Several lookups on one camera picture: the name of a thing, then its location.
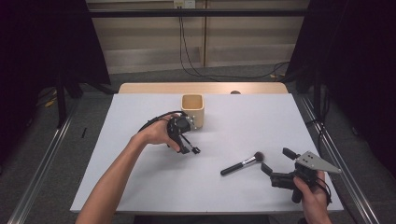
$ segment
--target electrical cable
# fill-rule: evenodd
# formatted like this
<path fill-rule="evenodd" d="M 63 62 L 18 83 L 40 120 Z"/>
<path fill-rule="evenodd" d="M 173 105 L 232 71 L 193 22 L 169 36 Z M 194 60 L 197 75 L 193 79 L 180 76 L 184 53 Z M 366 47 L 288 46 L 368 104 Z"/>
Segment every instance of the electrical cable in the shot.
<path fill-rule="evenodd" d="M 330 110 L 330 94 L 329 94 L 329 91 L 326 89 L 325 95 L 323 98 L 323 106 L 322 106 L 322 110 L 321 110 L 321 115 L 320 115 L 321 118 L 313 119 L 313 120 L 310 120 L 305 123 L 305 124 L 310 124 L 310 123 L 314 123 L 314 122 L 320 122 L 319 134 L 318 134 L 318 154 L 320 157 L 322 157 L 321 148 L 320 148 L 320 139 L 323 135 L 326 117 L 327 117 L 329 110 Z M 337 186 L 335 184 L 333 184 L 333 186 L 334 186 L 335 191 L 339 192 Z M 341 204 L 345 207 L 346 211 L 349 213 L 349 216 L 353 219 L 354 223 L 358 224 L 359 223 L 358 220 L 353 216 L 352 212 L 350 211 L 350 208 L 346 205 L 344 199 L 340 196 L 339 196 L 339 199 L 340 199 Z"/>
<path fill-rule="evenodd" d="M 179 17 L 179 20 L 178 20 L 178 21 L 179 21 L 179 33 L 180 33 L 180 35 L 179 35 L 179 39 L 180 39 L 180 41 L 179 41 L 179 42 L 180 42 L 180 49 L 179 49 L 180 63 L 181 63 L 181 66 L 182 66 L 183 70 L 184 70 L 187 74 L 189 74 L 189 75 L 191 75 L 191 76 L 194 76 L 194 77 L 204 77 L 204 78 L 208 78 L 208 79 L 210 79 L 210 80 L 217 81 L 217 82 L 219 82 L 219 80 L 214 79 L 214 77 L 247 78 L 247 79 L 249 79 L 249 78 L 268 77 L 268 76 L 272 75 L 276 70 L 278 70 L 279 68 L 283 67 L 285 64 L 288 64 L 288 63 L 289 63 L 289 62 L 276 63 L 276 64 L 274 65 L 273 71 L 271 71 L 271 72 L 269 72 L 269 73 L 267 73 L 267 74 L 259 75 L 259 76 L 255 76 L 255 77 L 234 77 L 234 76 L 225 76 L 225 75 L 202 75 L 201 73 L 199 73 L 199 72 L 194 68 L 194 66 L 193 66 L 192 63 L 191 63 L 190 54 L 189 54 L 189 52 L 188 52 L 188 50 L 187 50 L 186 37 L 185 37 L 185 34 L 184 34 L 184 22 L 183 22 L 183 17 Z M 187 55 L 188 61 L 189 61 L 189 63 L 190 63 L 190 67 L 191 67 L 191 69 L 192 69 L 196 74 L 193 74 L 193 73 L 189 72 L 189 71 L 185 68 L 185 66 L 184 66 L 184 63 L 183 63 L 183 60 L 182 60 L 182 42 L 184 43 L 184 49 L 185 49 L 185 51 L 186 51 L 186 55 Z"/>
<path fill-rule="evenodd" d="M 47 101 L 44 101 L 44 102 L 37 102 L 37 104 L 35 105 L 35 107 L 40 107 L 40 106 L 42 106 L 42 105 L 44 105 L 45 107 L 50 107 L 52 104 L 55 103 L 55 101 L 56 101 L 57 99 L 58 99 L 58 93 L 55 91 Z"/>
<path fill-rule="evenodd" d="M 39 95 L 39 96 L 37 97 L 37 99 L 39 100 L 39 99 L 41 99 L 41 98 L 47 96 L 48 94 L 50 94 L 50 93 L 51 93 L 52 91 L 54 91 L 55 89 L 56 89 L 56 88 L 51 88 L 49 91 L 45 92 L 44 94 Z"/>
<path fill-rule="evenodd" d="M 276 224 L 280 224 L 279 220 L 277 220 L 275 217 L 271 216 L 271 215 L 267 215 L 270 219 L 272 219 L 274 222 L 276 222 Z"/>
<path fill-rule="evenodd" d="M 187 116 L 187 114 L 186 114 L 184 111 L 181 111 L 181 110 L 176 110 L 176 111 L 167 112 L 167 113 L 164 113 L 164 114 L 162 114 L 162 115 L 160 115 L 160 116 L 158 116 L 158 117 L 155 117 L 154 119 L 148 120 L 148 122 L 147 122 L 145 125 L 143 125 L 143 127 L 141 127 L 141 128 L 139 129 L 138 132 L 140 133 L 140 132 L 143 131 L 145 128 L 147 128 L 148 126 L 150 126 L 150 125 L 153 124 L 154 122 L 157 122 L 158 120 L 166 120 L 166 121 L 169 121 L 169 120 L 167 120 L 167 119 L 163 119 L 163 117 L 165 117 L 165 116 L 167 116 L 167 115 L 171 115 L 171 114 L 176 114 L 176 113 L 180 113 L 180 114 L 182 114 L 182 115 L 184 115 L 184 116 Z"/>
<path fill-rule="evenodd" d="M 324 180 L 320 179 L 319 177 L 317 177 L 317 180 L 320 180 L 323 184 L 326 185 L 326 188 L 324 188 L 318 182 L 316 182 L 317 187 L 319 187 L 320 189 L 322 189 L 326 193 L 327 205 L 329 205 L 329 203 L 332 202 L 332 191 L 330 190 L 329 185 L 326 184 L 326 182 Z"/>

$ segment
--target white tabletop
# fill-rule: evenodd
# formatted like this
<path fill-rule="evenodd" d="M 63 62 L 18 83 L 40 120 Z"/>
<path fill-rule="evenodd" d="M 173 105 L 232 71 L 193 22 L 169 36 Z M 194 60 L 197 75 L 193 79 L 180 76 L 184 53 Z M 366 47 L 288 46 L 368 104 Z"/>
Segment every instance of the white tabletop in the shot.
<path fill-rule="evenodd" d="M 200 154 L 177 154 L 166 145 L 147 146 L 139 157 L 118 212 L 134 214 L 254 214 L 301 211 L 292 191 L 273 188 L 259 164 L 230 175 L 220 171 L 260 151 L 274 172 L 289 173 L 294 161 L 282 154 L 317 152 L 291 94 L 204 94 L 205 123 L 185 135 Z M 92 153 L 71 211 L 91 190 L 147 120 L 180 109 L 181 94 L 118 94 Z M 343 210 L 330 181 L 329 211 Z"/>

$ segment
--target gray floor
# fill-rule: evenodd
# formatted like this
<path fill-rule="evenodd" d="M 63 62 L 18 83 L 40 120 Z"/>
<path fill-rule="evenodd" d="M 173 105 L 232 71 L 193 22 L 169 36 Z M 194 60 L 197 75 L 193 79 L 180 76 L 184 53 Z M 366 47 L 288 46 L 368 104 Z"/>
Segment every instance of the gray floor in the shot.
<path fill-rule="evenodd" d="M 202 68 L 199 72 L 205 75 L 235 76 L 215 77 L 219 81 L 274 81 L 270 77 L 246 78 L 264 75 L 272 68 L 272 66 L 264 65 L 230 66 Z M 109 88 L 113 90 L 117 90 L 124 82 L 211 81 L 204 77 L 190 76 L 183 70 L 112 75 L 111 79 L 112 86 Z M 57 149 L 52 163 L 49 164 L 49 171 L 39 186 L 38 194 L 34 197 L 31 207 L 27 208 L 29 213 L 21 218 L 21 223 L 23 221 L 25 223 L 73 223 L 76 219 L 77 215 L 71 213 L 69 208 L 77 192 L 79 180 L 88 165 L 112 99 L 112 96 L 105 95 L 90 86 L 81 85 L 81 87 L 84 90 L 81 99 L 75 100 L 67 97 L 69 110 L 72 105 L 76 105 L 76 112 L 71 119 L 64 140 Z M 306 95 L 299 95 L 295 91 L 294 83 L 288 83 L 287 87 L 289 92 L 293 93 L 304 120 L 309 121 L 310 118 L 307 116 L 301 99 L 305 96 L 312 97 L 312 90 Z M 48 97 L 40 99 L 44 102 L 46 100 Z M 352 125 L 333 101 L 331 101 L 326 120 L 326 130 L 331 135 L 363 195 L 374 209 L 379 223 L 394 223 L 396 218 L 394 213 L 396 211 L 395 179 L 373 156 L 364 139 L 352 132 Z M 15 147 L 14 154 L 4 164 L 3 173 L 0 176 L 0 223 L 8 222 L 28 188 L 56 132 L 57 122 L 56 104 L 50 107 L 38 106 L 31 126 Z M 307 128 L 316 143 L 318 133 L 315 127 L 307 125 Z M 323 150 L 323 157 L 330 159 L 326 150 Z M 354 223 L 352 217 L 358 223 L 367 223 L 361 218 L 361 213 L 341 178 L 336 175 L 333 178 L 338 194 L 348 208 L 343 212 L 332 213 L 333 223 Z M 302 216 L 301 213 L 276 214 L 272 215 L 270 220 L 271 223 L 296 223 Z M 114 218 L 114 223 L 133 222 L 134 217 L 127 215 L 116 215 Z"/>

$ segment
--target black cable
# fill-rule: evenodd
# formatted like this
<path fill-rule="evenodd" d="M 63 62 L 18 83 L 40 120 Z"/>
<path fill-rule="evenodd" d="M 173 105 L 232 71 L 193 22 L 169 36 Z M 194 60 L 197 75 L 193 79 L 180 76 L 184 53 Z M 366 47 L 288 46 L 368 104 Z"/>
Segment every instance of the black cable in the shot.
<path fill-rule="evenodd" d="M 39 95 L 38 97 L 37 97 L 37 99 L 39 100 L 39 99 L 41 99 L 41 98 L 43 98 L 43 97 L 45 97 L 45 96 L 47 96 L 48 94 L 50 94 L 52 91 L 54 91 L 56 88 L 54 87 L 54 88 L 51 88 L 49 91 L 47 91 L 46 93 L 44 93 L 44 94 L 42 94 L 42 95 Z"/>
<path fill-rule="evenodd" d="M 190 55 L 189 55 L 189 52 L 187 51 L 187 43 L 186 43 L 186 37 L 184 36 L 184 25 L 183 25 L 183 18 L 182 17 L 179 17 L 178 18 L 178 23 L 179 23 L 179 30 L 180 30 L 180 36 L 179 36 L 179 38 L 180 38 L 180 63 L 181 63 L 181 67 L 183 68 L 183 70 L 187 73 L 187 74 L 189 74 L 189 75 L 191 75 L 191 76 L 194 76 L 194 77 L 205 77 L 205 78 L 208 78 L 208 79 L 210 79 L 210 80 L 212 80 L 212 81 L 217 81 L 217 82 L 219 82 L 218 80 L 216 80 L 216 79 L 214 79 L 214 78 L 212 78 L 212 77 L 206 77 L 206 76 L 203 76 L 202 74 L 200 74 L 195 68 L 194 68 L 194 66 L 192 66 L 192 63 L 191 63 L 191 60 L 190 60 Z M 195 75 L 195 74 L 193 74 L 193 73 L 190 73 L 189 71 L 187 71 L 187 69 L 184 67 L 184 64 L 183 64 L 183 59 L 182 59 L 182 56 L 181 56 L 181 49 L 182 49 L 182 38 L 183 38 L 183 41 L 184 41 L 184 49 L 185 49 L 185 51 L 186 51 L 186 54 L 187 54 L 187 58 L 189 59 L 189 62 L 190 62 L 190 66 L 191 66 L 191 68 L 192 68 L 192 70 L 197 74 L 197 75 Z"/>
<path fill-rule="evenodd" d="M 276 222 L 276 224 L 280 224 L 279 220 L 277 220 L 275 217 L 271 216 L 271 215 L 267 215 L 270 219 L 272 219 L 274 222 Z"/>
<path fill-rule="evenodd" d="M 183 134 L 181 134 L 180 136 L 192 147 L 191 142 L 186 138 L 186 136 L 184 136 Z"/>
<path fill-rule="evenodd" d="M 184 111 L 181 111 L 181 110 L 175 110 L 175 111 L 167 112 L 167 113 L 164 113 L 164 114 L 162 114 L 162 115 L 160 115 L 158 117 L 155 117 L 154 119 L 148 120 L 148 122 L 145 125 L 143 125 L 143 127 L 141 127 L 138 132 L 140 133 L 142 130 L 144 130 L 145 128 L 147 128 L 148 126 L 153 124 L 154 122 L 157 122 L 158 120 L 163 119 L 163 117 L 165 117 L 167 115 L 171 115 L 171 114 L 176 114 L 176 113 L 180 113 L 180 114 L 182 114 L 184 116 L 187 116 L 187 114 Z"/>
<path fill-rule="evenodd" d="M 311 120 L 307 121 L 307 122 L 305 123 L 305 125 L 312 124 L 312 123 L 316 123 L 316 122 L 319 122 L 319 120 L 318 120 L 318 119 L 311 119 Z"/>
<path fill-rule="evenodd" d="M 46 104 L 50 103 L 51 101 L 55 102 L 57 99 L 58 99 L 58 93 L 54 93 L 53 95 L 51 95 L 51 97 L 50 97 L 47 101 L 41 102 L 41 103 L 40 103 L 40 102 L 37 102 L 37 104 L 35 105 L 35 107 L 40 107 L 40 106 L 42 106 L 42 105 L 46 105 Z"/>
<path fill-rule="evenodd" d="M 181 63 L 181 66 L 182 66 L 182 68 L 183 68 L 183 70 L 187 73 L 187 74 L 189 74 L 189 75 L 191 75 L 191 76 L 194 76 L 194 77 L 204 77 L 204 78 L 208 78 L 208 79 L 210 79 L 210 80 L 213 80 L 213 81 L 217 81 L 217 82 L 219 82 L 219 80 L 216 80 L 216 79 L 214 79 L 213 77 L 231 77 L 231 78 L 260 78 L 260 77 L 268 77 L 268 76 L 270 76 L 270 75 L 272 75 L 276 70 L 278 70 L 279 68 L 281 68 L 283 65 L 285 65 L 285 64 L 288 64 L 289 62 L 282 62 L 282 63 L 276 63 L 275 65 L 274 65 L 274 69 L 273 69 L 273 71 L 271 71 L 271 72 L 269 72 L 269 73 L 267 73 L 267 74 L 264 74 L 264 75 L 260 75 L 260 76 L 255 76 L 255 77 L 233 77 L 233 76 L 224 76 L 224 75 L 202 75 L 201 73 L 199 73 L 195 68 L 194 68 L 194 66 L 192 65 L 192 63 L 191 63 L 191 59 L 190 59 L 190 54 L 189 54 L 189 52 L 188 52 L 188 50 L 187 50 L 187 43 L 186 43 L 186 37 L 185 37 L 185 35 L 184 35 L 184 22 L 183 22 L 183 17 L 179 17 L 179 32 L 180 32 L 180 49 L 179 49 L 179 53 L 180 53 L 180 63 Z M 181 49 L 182 49 L 182 40 L 183 40 L 183 42 L 184 42 L 184 50 L 186 51 L 186 54 L 187 54 L 187 58 L 188 58 L 188 60 L 189 60 L 189 63 L 190 63 L 190 67 L 192 68 L 192 70 L 196 73 L 196 74 L 193 74 L 193 73 L 190 73 L 185 67 L 184 67 L 184 64 L 183 64 L 183 60 L 182 60 L 182 54 L 181 54 Z"/>
<path fill-rule="evenodd" d="M 316 182 L 316 185 L 326 193 L 327 205 L 329 205 L 329 203 L 332 202 L 332 191 L 330 190 L 329 185 L 324 180 L 320 179 L 319 177 L 317 177 L 317 180 L 320 180 L 323 184 L 326 185 L 326 188 L 324 188 L 318 182 Z"/>
<path fill-rule="evenodd" d="M 339 192 L 337 186 L 332 182 L 332 185 L 334 186 L 334 189 L 336 192 Z M 350 208 L 347 206 L 347 204 L 344 202 L 342 197 L 338 197 L 340 199 L 341 204 L 345 207 L 346 211 L 349 213 L 349 216 L 352 218 L 352 220 L 354 221 L 355 224 L 358 224 L 358 220 L 355 218 L 354 215 L 352 215 L 352 211 L 350 210 Z"/>
<path fill-rule="evenodd" d="M 329 97 L 329 91 L 326 89 L 325 94 L 324 94 L 324 98 L 323 98 L 323 107 L 320 113 L 320 128 L 319 128 L 319 133 L 318 133 L 318 154 L 320 157 L 322 157 L 322 153 L 321 153 L 321 147 L 320 147 L 320 139 L 323 135 L 323 130 L 324 130 L 324 126 L 325 126 L 325 122 L 326 122 L 326 116 L 329 113 L 330 110 L 330 97 Z"/>
<path fill-rule="evenodd" d="M 114 90 L 112 90 L 112 89 L 110 89 L 108 87 L 105 87 L 102 84 L 97 83 L 97 82 L 95 82 L 94 80 L 92 80 L 90 78 L 87 78 L 87 77 L 84 77 L 84 76 L 80 76 L 77 73 L 72 74 L 72 76 L 75 77 L 78 80 L 78 82 L 87 83 L 88 85 L 96 88 L 97 90 L 99 90 L 99 91 L 101 91 L 101 92 L 103 92 L 103 93 L 105 93 L 107 95 L 113 95 L 113 94 L 117 94 L 118 93 L 117 91 L 114 91 Z"/>

